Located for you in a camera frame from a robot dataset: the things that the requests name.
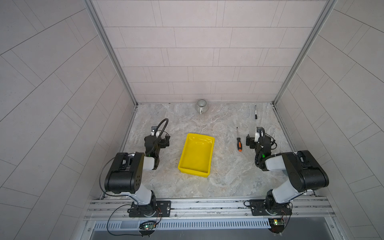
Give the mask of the orange black screwdriver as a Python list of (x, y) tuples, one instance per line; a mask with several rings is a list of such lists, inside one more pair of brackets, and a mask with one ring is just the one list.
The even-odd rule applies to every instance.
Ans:
[(239, 134), (239, 129), (237, 128), (237, 149), (239, 152), (242, 151), (242, 142)]

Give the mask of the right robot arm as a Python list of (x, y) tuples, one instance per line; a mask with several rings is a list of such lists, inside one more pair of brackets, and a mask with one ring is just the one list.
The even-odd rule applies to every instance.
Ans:
[(249, 200), (245, 207), (253, 216), (292, 214), (291, 201), (308, 190), (318, 190), (329, 185), (329, 177), (308, 150), (272, 154), (276, 141), (262, 127), (257, 127), (255, 137), (246, 137), (246, 146), (255, 150), (255, 165), (264, 172), (286, 171), (288, 180), (269, 190), (264, 200)]

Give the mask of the yellow plastic bin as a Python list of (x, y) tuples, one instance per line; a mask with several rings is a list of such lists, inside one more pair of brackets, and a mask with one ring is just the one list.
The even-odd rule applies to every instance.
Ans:
[(178, 169), (181, 173), (207, 178), (211, 171), (215, 138), (187, 134)]

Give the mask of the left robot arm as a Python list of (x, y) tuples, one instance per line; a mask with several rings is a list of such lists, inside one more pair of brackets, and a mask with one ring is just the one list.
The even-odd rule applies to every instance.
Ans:
[(155, 193), (141, 184), (143, 171), (158, 168), (159, 153), (170, 145), (170, 135), (160, 135), (161, 131), (152, 127), (151, 134), (145, 137), (146, 151), (149, 153), (117, 153), (104, 181), (105, 192), (126, 196), (133, 200), (128, 210), (129, 217), (169, 217), (171, 201), (157, 201)]

